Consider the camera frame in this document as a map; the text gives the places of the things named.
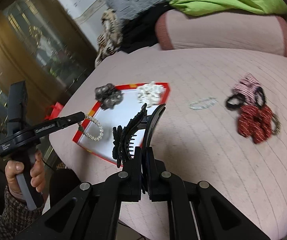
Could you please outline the checkered sleeve forearm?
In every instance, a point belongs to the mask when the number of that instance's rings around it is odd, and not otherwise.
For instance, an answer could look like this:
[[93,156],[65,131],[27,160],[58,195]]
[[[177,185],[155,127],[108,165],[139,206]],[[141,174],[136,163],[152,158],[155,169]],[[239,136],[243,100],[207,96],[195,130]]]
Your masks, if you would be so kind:
[[29,210],[22,200],[16,199],[9,187],[5,187],[5,206],[0,215],[0,239],[14,239],[20,232],[41,217],[45,204]]

